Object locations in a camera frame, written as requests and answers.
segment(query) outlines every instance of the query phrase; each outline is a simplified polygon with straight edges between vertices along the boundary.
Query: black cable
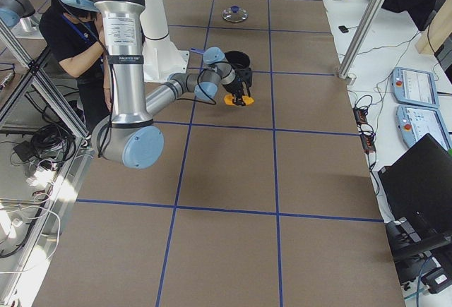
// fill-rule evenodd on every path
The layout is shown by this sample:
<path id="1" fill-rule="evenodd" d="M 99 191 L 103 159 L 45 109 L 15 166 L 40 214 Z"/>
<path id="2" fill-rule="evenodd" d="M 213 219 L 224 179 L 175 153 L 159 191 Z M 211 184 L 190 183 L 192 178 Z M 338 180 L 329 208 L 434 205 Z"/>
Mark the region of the black cable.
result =
<path id="1" fill-rule="evenodd" d="M 111 129 L 112 129 L 113 106 L 114 106 L 114 84 L 113 84 L 113 82 L 114 82 L 114 80 L 116 80 L 116 73 L 114 71 L 113 64 L 108 64 L 108 66 L 109 66 L 109 78 L 110 78 L 110 82 L 112 83 L 111 84 L 111 90 L 112 90 L 111 100 L 112 100 L 112 103 L 111 103 L 111 106 L 110 106 L 110 114 L 108 116 L 107 131 L 105 132 L 104 138 L 102 139 L 102 142 L 100 143 L 99 152 L 97 153 L 97 157 L 101 157 L 104 149 L 108 146 L 110 140 L 108 141 L 108 143 L 106 143 L 107 142 L 107 136 L 109 135 L 109 133 L 111 132 Z"/>
<path id="2" fill-rule="evenodd" d="M 56 164 L 70 160 L 76 152 L 76 143 L 73 136 L 62 125 L 57 123 L 49 124 L 36 131 L 31 138 L 30 144 L 36 150 L 41 150 L 42 152 L 49 152 L 53 148 L 61 146 L 58 150 L 63 151 L 63 157 L 61 160 L 57 160 Z M 41 161 L 43 160 L 41 155 L 37 157 Z"/>
<path id="3" fill-rule="evenodd" d="M 199 82 L 199 80 L 201 79 L 201 76 L 206 72 L 209 71 L 207 68 L 203 68 L 203 70 L 198 74 L 198 77 L 196 79 L 196 83 L 198 84 L 199 89 L 201 90 L 201 92 L 211 101 L 211 102 L 207 102 L 207 101 L 203 101 L 203 100 L 198 100 L 198 99 L 188 99 L 185 97 L 180 97 L 177 100 L 186 100 L 186 101 L 192 101 L 192 102 L 199 102 L 201 104 L 211 104 L 211 105 L 216 105 L 217 102 L 209 95 L 207 94 L 204 89 L 201 87 L 201 84 Z M 188 80 L 188 76 L 185 78 L 185 85 L 187 85 L 187 80 Z"/>
<path id="4" fill-rule="evenodd" d="M 428 41 L 429 46 L 430 46 L 430 49 L 432 50 L 433 55 L 434 55 L 434 54 L 435 54 L 435 50 L 433 49 L 433 45 L 432 45 L 432 43 L 430 42 L 430 26 L 427 27 L 427 41 Z M 433 66 L 433 73 L 434 73 L 434 75 L 436 76 L 436 78 L 434 79 L 435 81 L 438 81 L 438 80 L 439 80 L 439 75 L 436 74 L 436 71 L 435 71 L 435 67 L 436 67 L 438 64 L 439 64 L 439 63 L 437 63 L 437 64 L 435 64 L 435 65 Z"/>
<path id="5" fill-rule="evenodd" d="M 99 37 L 91 30 L 91 28 L 89 28 L 87 25 L 85 25 L 85 23 L 80 20 L 80 18 L 74 14 L 72 14 L 72 12 L 70 10 L 68 10 L 68 8 L 66 7 L 65 4 L 63 4 L 63 2 L 61 2 L 61 0 L 58 0 L 60 6 L 72 17 L 74 17 L 75 19 L 78 20 L 78 22 L 96 39 L 96 42 L 98 42 L 100 44 L 100 46 L 102 47 L 102 50 L 104 51 L 105 54 L 108 54 L 107 48 L 105 47 L 105 45 L 99 40 Z"/>
<path id="6" fill-rule="evenodd" d="M 438 59 L 438 62 L 435 64 L 435 66 L 433 66 L 433 72 L 435 73 L 436 76 L 438 76 L 438 74 L 436 74 L 435 68 L 436 68 L 439 64 L 441 64 L 441 62 L 443 62 L 444 59 L 445 59 L 451 52 L 452 52 L 452 49 L 450 49 L 449 52 L 447 52 L 446 55 L 444 55 L 441 59 Z"/>
<path id="7" fill-rule="evenodd" d="M 421 269 L 419 270 L 419 276 L 417 278 L 417 289 L 416 289 L 416 307 L 419 307 L 419 293 L 420 293 L 420 288 L 421 288 L 421 276 L 422 276 L 422 271 L 424 269 L 424 266 L 431 260 L 433 259 L 433 256 L 429 256 L 427 259 L 425 259 L 424 263 L 422 263 Z"/>
<path id="8" fill-rule="evenodd" d="M 8 258 L 8 257 L 16 254 L 17 252 L 19 252 L 21 250 L 21 248 L 24 247 L 24 245 L 27 243 L 28 239 L 30 238 L 31 231 L 32 231 L 33 227 L 35 226 L 37 219 L 41 216 L 40 214 L 41 214 L 42 208 L 44 208 L 44 206 L 45 206 L 45 201 L 40 204 L 39 209 L 37 210 L 34 218 L 30 222 L 30 225 L 28 226 L 27 233 L 23 237 L 23 240 L 16 245 L 16 248 L 14 248 L 11 252 L 9 252 L 7 254 L 3 254 L 3 252 L 5 250 L 2 249 L 0 251 L 0 259 Z"/>
<path id="9" fill-rule="evenodd" d="M 13 144 L 15 144 L 15 145 L 20 145 L 20 143 L 17 143 L 17 142 L 15 142 L 15 141 L 1 141 L 1 142 L 0 142 L 0 145 L 1 145 L 2 143 L 13 143 Z"/>
<path id="10" fill-rule="evenodd" d="M 398 58 L 397 62 L 395 63 L 395 66 L 397 66 L 397 65 L 399 64 L 400 60 L 402 60 L 403 56 L 406 54 L 406 52 L 408 51 L 408 48 L 410 47 L 411 41 L 413 41 L 413 40 L 416 38 L 416 36 L 417 36 L 418 33 L 419 33 L 419 31 L 417 31 L 416 34 L 413 35 L 413 37 L 408 41 L 408 45 L 407 45 L 407 47 L 405 48 L 405 51 L 403 51 L 402 55 L 400 55 L 400 57 Z M 386 94 L 388 94 L 389 78 L 391 77 L 391 74 L 392 74 L 392 71 L 389 73 L 389 75 L 388 75 L 386 78 L 384 78 L 382 81 L 380 81 L 379 83 L 377 83 L 376 86 L 375 86 L 375 88 L 374 88 L 374 89 L 378 92 L 378 94 L 380 95 L 380 98 L 381 98 L 379 101 L 377 101 L 377 102 L 375 103 L 375 104 L 381 103 L 381 107 L 380 107 L 379 113 L 378 113 L 378 115 L 376 116 L 376 128 L 375 128 L 375 134 L 376 134 L 376 132 L 377 132 L 378 129 L 379 129 L 379 119 L 380 119 L 380 115 L 381 115 L 381 113 L 382 113 L 382 111 L 383 111 L 383 102 L 384 102 L 384 99 L 385 99 L 385 97 L 386 97 Z M 380 84 L 380 83 L 384 83 L 385 81 L 386 81 L 386 86 L 385 86 L 385 89 L 384 89 L 384 93 L 381 94 L 381 90 L 380 90 L 379 84 Z"/>
<path id="11" fill-rule="evenodd" d="M 363 106 L 358 107 L 358 104 L 359 104 L 363 99 L 365 99 L 365 98 L 367 98 L 367 97 L 370 98 L 370 103 L 367 104 L 367 105 L 363 105 Z M 356 99 L 356 100 L 355 100 L 355 104 L 354 104 L 354 106 L 353 106 L 353 109 L 354 109 L 354 110 L 356 110 L 356 109 L 362 110 L 362 111 L 364 112 L 364 115 L 367 115 L 367 114 L 369 113 L 369 108 L 370 108 L 370 106 L 372 106 L 373 104 L 374 104 L 374 98 L 373 98 L 370 94 L 365 94 L 365 95 L 363 95 L 362 97 L 360 97 L 359 99 Z"/>

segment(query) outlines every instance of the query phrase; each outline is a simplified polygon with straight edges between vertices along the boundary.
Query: metal pole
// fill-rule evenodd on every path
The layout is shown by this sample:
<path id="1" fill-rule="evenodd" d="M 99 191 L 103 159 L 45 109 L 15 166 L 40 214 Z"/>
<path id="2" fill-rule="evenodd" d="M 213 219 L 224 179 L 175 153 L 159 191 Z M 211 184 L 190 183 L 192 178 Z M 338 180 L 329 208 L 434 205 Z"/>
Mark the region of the metal pole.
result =
<path id="1" fill-rule="evenodd" d="M 31 79 L 33 85 L 36 87 L 37 91 L 41 96 L 47 101 L 51 108 L 58 114 L 61 120 L 71 129 L 71 131 L 80 138 L 87 138 L 88 131 L 81 122 L 81 120 L 76 116 L 71 106 L 69 106 L 66 99 L 58 91 L 49 76 L 44 72 L 42 66 L 47 60 L 47 56 L 50 54 L 49 48 L 47 47 L 41 55 L 33 61 L 32 57 L 27 53 L 22 44 L 17 40 L 14 34 L 10 31 L 8 26 L 0 19 L 0 40 L 4 42 L 9 51 L 15 56 L 18 62 L 25 68 L 28 69 L 28 74 L 31 73 Z M 28 82 L 22 85 L 29 85 L 29 78 L 24 78 Z M 23 95 L 25 89 L 21 88 L 20 95 Z M 7 110 L 11 110 L 12 105 L 7 107 Z M 7 113 L 1 111 L 1 118 L 6 118 Z"/>
<path id="2" fill-rule="evenodd" d="M 366 38 L 367 32 L 369 32 L 370 26 L 375 19 L 376 14 L 381 8 L 384 0 L 371 0 L 369 5 L 364 12 L 364 15 L 359 22 L 358 29 L 353 37 L 350 46 L 345 53 L 344 59 L 338 69 L 338 77 L 341 79 L 346 79 L 348 76 L 348 71 L 356 58 L 359 48 L 361 47 L 364 39 Z"/>
<path id="3" fill-rule="evenodd" d="M 14 34 L 9 30 L 8 26 L 0 19 L 0 39 L 6 45 L 6 48 L 16 57 L 18 62 L 25 68 L 32 61 L 31 56 L 25 51 Z"/>

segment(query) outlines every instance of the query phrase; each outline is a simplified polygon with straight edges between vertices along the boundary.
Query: white table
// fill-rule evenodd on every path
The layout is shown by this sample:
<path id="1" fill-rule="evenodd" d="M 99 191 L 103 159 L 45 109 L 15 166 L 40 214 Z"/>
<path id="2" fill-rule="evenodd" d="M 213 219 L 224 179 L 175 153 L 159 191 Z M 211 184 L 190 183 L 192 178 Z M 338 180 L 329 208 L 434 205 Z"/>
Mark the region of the white table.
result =
<path id="1" fill-rule="evenodd" d="M 353 38 L 355 30 L 369 3 L 369 0 L 323 0 L 331 32 L 340 61 L 346 53 Z M 349 33 L 342 33 L 338 26 L 344 25 L 351 28 Z M 381 98 L 375 87 L 384 92 L 387 81 L 385 80 L 394 67 L 402 66 L 423 71 L 431 71 L 437 75 L 436 88 L 439 92 L 452 93 L 452 84 L 444 74 L 437 60 L 432 55 L 421 55 L 415 48 L 415 43 L 420 38 L 417 28 L 408 12 L 392 13 L 381 9 L 371 25 L 359 52 L 367 52 L 375 47 L 397 46 L 394 48 L 373 49 L 369 53 L 357 56 L 350 69 L 350 73 L 357 76 L 353 85 L 348 86 L 350 102 L 353 105 L 356 98 L 370 95 L 373 102 Z M 386 96 L 381 104 L 371 106 L 367 121 L 377 129 L 376 155 L 370 154 L 370 162 L 376 159 L 375 170 L 383 166 L 393 164 L 407 149 L 398 130 L 396 121 L 396 109 L 398 103 L 393 96 L 391 85 L 386 88 Z M 440 110 L 449 131 L 452 131 L 452 97 L 440 96 Z M 358 105 L 369 104 L 370 99 L 363 99 Z M 388 210 L 386 199 L 379 195 L 380 211 L 383 218 L 388 221 L 391 214 Z M 452 289 L 446 289 L 440 294 L 421 296 L 422 307 L 449 307 L 452 306 Z M 406 301 L 408 307 L 415 306 L 415 299 Z"/>

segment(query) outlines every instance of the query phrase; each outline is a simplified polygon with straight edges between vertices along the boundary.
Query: cable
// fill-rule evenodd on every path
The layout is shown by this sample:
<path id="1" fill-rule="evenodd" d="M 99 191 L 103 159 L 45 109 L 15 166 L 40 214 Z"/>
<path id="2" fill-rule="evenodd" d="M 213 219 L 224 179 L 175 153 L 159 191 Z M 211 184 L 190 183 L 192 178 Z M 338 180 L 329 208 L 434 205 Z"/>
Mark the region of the cable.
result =
<path id="1" fill-rule="evenodd" d="M 22 247 L 24 247 L 24 245 L 27 243 L 28 239 L 30 238 L 31 231 L 32 231 L 33 227 L 36 224 L 36 221 L 37 221 L 36 218 L 40 217 L 41 209 L 44 207 L 43 205 L 45 205 L 45 203 L 41 204 L 38 207 L 38 211 L 36 212 L 35 217 L 33 218 L 34 220 L 28 226 L 27 232 L 25 233 L 25 236 L 23 237 L 23 240 L 19 244 L 17 244 L 16 247 L 11 252 L 9 252 L 7 254 L 4 254 L 4 250 L 1 250 L 0 251 L 0 259 L 8 258 L 8 257 L 16 254 L 17 252 L 19 252 L 19 250 Z"/>
<path id="2" fill-rule="evenodd" d="M 403 51 L 402 55 L 400 55 L 400 57 L 398 58 L 397 62 L 395 63 L 395 66 L 397 66 L 397 65 L 400 63 L 400 60 L 402 60 L 403 56 L 404 56 L 404 55 L 406 54 L 406 52 L 408 51 L 408 48 L 410 47 L 411 41 L 414 40 L 414 38 L 417 36 L 418 33 L 419 33 L 419 31 L 417 31 L 416 34 L 408 41 L 408 45 L 407 45 L 407 47 L 405 48 L 405 51 Z M 384 78 L 382 81 L 378 82 L 378 83 L 375 85 L 375 87 L 374 87 L 374 90 L 380 95 L 380 100 L 379 100 L 378 102 L 376 102 L 375 104 L 381 103 L 381 107 L 380 107 L 379 113 L 378 113 L 378 115 L 376 116 L 376 128 L 375 128 L 375 134 L 376 134 L 376 132 L 377 132 L 378 129 L 379 129 L 379 119 L 380 119 L 381 112 L 383 111 L 383 102 L 384 102 L 384 98 L 386 97 L 386 94 L 388 94 L 388 85 L 389 85 L 388 80 L 389 80 L 389 78 L 391 77 L 391 74 L 392 74 L 392 71 L 389 73 L 389 75 L 388 75 L 386 78 Z M 385 85 L 385 88 L 384 88 L 384 93 L 382 94 L 381 88 L 379 87 L 379 85 L 380 85 L 381 83 L 384 83 L 384 82 L 386 82 L 386 85 Z"/>
<path id="3" fill-rule="evenodd" d="M 397 48 L 397 47 L 401 46 L 402 44 L 406 44 L 407 42 L 411 42 L 411 40 L 413 40 L 413 39 L 414 39 L 414 38 L 409 39 L 409 40 L 406 40 L 406 41 L 404 41 L 404 42 L 401 42 L 400 44 L 397 44 L 396 46 L 380 46 L 380 47 L 374 47 L 374 48 L 369 49 L 368 51 L 360 52 L 360 53 L 358 53 L 357 55 L 367 54 L 367 53 L 369 53 L 369 52 L 371 52 L 371 51 L 373 51 L 373 50 L 375 50 L 375 49 L 382 49 L 382 48 Z"/>
<path id="4" fill-rule="evenodd" d="M 40 161 L 43 160 L 43 152 L 63 151 L 63 157 L 56 161 L 57 164 L 70 160 L 76 152 L 76 143 L 72 134 L 57 123 L 46 125 L 37 130 L 33 134 L 30 144 L 35 150 L 41 151 L 37 155 Z"/>
<path id="5" fill-rule="evenodd" d="M 424 266 L 433 258 L 433 256 L 429 256 L 427 259 L 425 259 L 424 263 L 421 266 L 421 269 L 419 270 L 419 277 L 417 277 L 417 289 L 416 289 L 416 307 L 419 307 L 419 294 L 420 294 L 420 288 L 421 288 L 421 276 L 422 276 L 422 270 L 424 269 Z"/>
<path id="6" fill-rule="evenodd" d="M 357 99 L 355 100 L 355 105 L 354 105 L 353 109 L 361 109 L 362 111 L 364 111 L 364 114 L 367 115 L 369 113 L 369 107 L 374 104 L 374 98 L 370 94 L 365 94 L 358 99 L 358 96 L 356 93 L 355 93 L 355 95 L 356 95 Z M 367 97 L 370 98 L 370 103 L 368 105 L 358 107 L 359 102 L 361 102 L 361 100 L 363 100 Z"/>
<path id="7" fill-rule="evenodd" d="M 28 208 L 36 208 L 36 207 L 33 207 L 33 206 L 29 206 L 29 207 L 24 207 L 22 210 L 25 210 L 25 209 L 28 209 Z M 55 247 L 54 247 L 54 249 L 53 249 L 53 251 L 41 262 L 41 263 L 37 263 L 36 265 L 33 265 L 32 267 L 29 267 L 29 268 L 27 268 L 26 270 L 17 270 L 17 271 L 8 271 L 8 272 L 0 272 L 0 275 L 1 274 L 20 274 L 20 273 L 25 273 L 25 272 L 28 272 L 28 271 L 30 271 L 30 270 L 33 270 L 33 269 L 35 269 L 36 267 L 39 267 L 39 266 L 41 266 L 42 264 L 45 264 L 45 263 L 47 263 L 47 261 L 55 254 L 55 251 L 57 251 L 57 248 L 58 248 L 58 245 L 59 245 L 59 235 L 60 235 L 60 233 L 61 233 L 61 218 L 58 216 L 58 214 L 57 213 L 55 213 L 55 212 L 53 212 L 53 211 L 51 211 L 51 210 L 49 210 L 49 209 L 47 209 L 47 208 L 45 208 L 45 207 L 41 207 L 40 208 L 41 210 L 44 210 L 46 213 L 50 213 L 50 214 L 52 214 L 52 215 L 54 215 L 55 216 L 55 218 L 56 218 L 56 220 L 57 220 L 57 222 L 58 222 L 58 229 L 57 229 L 57 231 L 56 231 L 56 241 L 55 241 Z M 37 220 L 37 219 L 39 219 L 39 218 L 41 218 L 41 217 L 44 217 L 45 215 L 40 215 L 39 217 L 33 217 L 33 218 L 28 218 L 28 219 L 32 219 L 34 222 Z"/>
<path id="8" fill-rule="evenodd" d="M 433 66 L 433 73 L 434 73 L 434 75 L 437 76 L 437 78 L 435 79 L 435 81 L 438 81 L 438 80 L 439 80 L 439 76 L 438 76 L 438 74 L 436 73 L 435 68 L 436 68 L 438 65 L 441 65 L 441 62 L 443 62 L 444 59 L 445 59 L 451 52 L 452 52 L 452 49 L 450 49 L 449 52 L 447 52 L 446 55 L 444 55 L 441 59 L 438 59 L 438 62 Z"/>
<path id="9" fill-rule="evenodd" d="M 423 293 L 423 292 L 425 292 L 426 291 L 426 289 L 421 289 L 421 291 L 420 291 L 420 293 Z M 407 300 L 410 300 L 410 299 L 412 299 L 412 298 L 414 298 L 415 296 L 416 296 L 416 291 L 414 292 L 414 293 L 411 293 L 410 295 L 408 295 L 408 296 L 406 296 L 405 298 L 403 298 L 405 301 L 407 301 Z"/>
<path id="10" fill-rule="evenodd" d="M 207 94 L 204 89 L 201 87 L 201 84 L 199 82 L 199 80 L 201 79 L 201 76 L 206 72 L 209 71 L 209 69 L 207 68 L 203 68 L 202 71 L 198 74 L 198 77 L 196 79 L 196 83 L 199 87 L 199 89 L 201 90 L 201 92 L 211 101 L 211 102 L 207 102 L 207 101 L 203 101 L 203 100 L 197 100 L 197 99 L 188 99 L 185 97 L 180 97 L 177 100 L 187 100 L 187 101 L 192 101 L 192 102 L 199 102 L 201 104 L 211 104 L 211 105 L 216 105 L 217 102 L 209 95 Z M 187 77 L 185 77 L 185 86 L 187 86 L 187 82 L 188 82 L 189 76 L 187 75 Z"/>
<path id="11" fill-rule="evenodd" d="M 10 66 L 9 68 L 0 69 L 0 72 L 13 71 L 14 75 L 16 74 L 16 65 L 15 64 L 12 64 L 11 62 L 0 62 L 0 65 Z"/>
<path id="12" fill-rule="evenodd" d="M 111 129 L 112 129 L 112 119 L 113 119 L 113 106 L 114 106 L 114 85 L 113 82 L 114 80 L 116 80 L 116 73 L 114 71 L 113 65 L 112 64 L 108 64 L 109 66 L 109 73 L 110 73 L 110 81 L 111 81 L 111 90 L 112 90 L 112 104 L 110 106 L 110 114 L 108 116 L 108 124 L 107 124 L 107 131 L 104 134 L 104 138 L 102 139 L 102 142 L 100 143 L 99 146 L 99 152 L 97 153 L 97 157 L 101 157 L 102 153 L 104 152 L 104 149 L 108 146 L 110 139 L 111 139 Z M 110 133 L 110 137 L 109 137 L 109 141 L 107 143 L 107 136 Z"/>
<path id="13" fill-rule="evenodd" d="M 13 143 L 15 145 L 20 145 L 20 143 L 17 143 L 15 141 L 1 141 L 0 144 L 2 144 L 2 143 Z"/>

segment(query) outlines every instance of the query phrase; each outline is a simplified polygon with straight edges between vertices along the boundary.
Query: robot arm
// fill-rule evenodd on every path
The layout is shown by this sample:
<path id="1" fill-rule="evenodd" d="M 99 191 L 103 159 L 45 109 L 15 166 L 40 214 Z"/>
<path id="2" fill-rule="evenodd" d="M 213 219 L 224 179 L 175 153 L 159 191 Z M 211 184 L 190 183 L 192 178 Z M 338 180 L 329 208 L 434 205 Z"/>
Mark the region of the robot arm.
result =
<path id="1" fill-rule="evenodd" d="M 61 0 L 64 4 L 102 13 L 107 61 L 112 80 L 112 113 L 93 131 L 93 147 L 103 157 L 131 168 L 152 165 L 163 149 L 163 135 L 153 116 L 184 92 L 208 100 L 218 84 L 228 91 L 239 81 L 218 48 L 203 54 L 207 68 L 200 75 L 175 73 L 145 97 L 140 14 L 144 0 Z"/>
<path id="2" fill-rule="evenodd" d="M 0 19 L 9 28 L 17 25 L 21 19 L 28 19 L 30 29 L 36 27 L 38 21 L 34 17 L 35 12 L 30 0 L 0 0 Z"/>

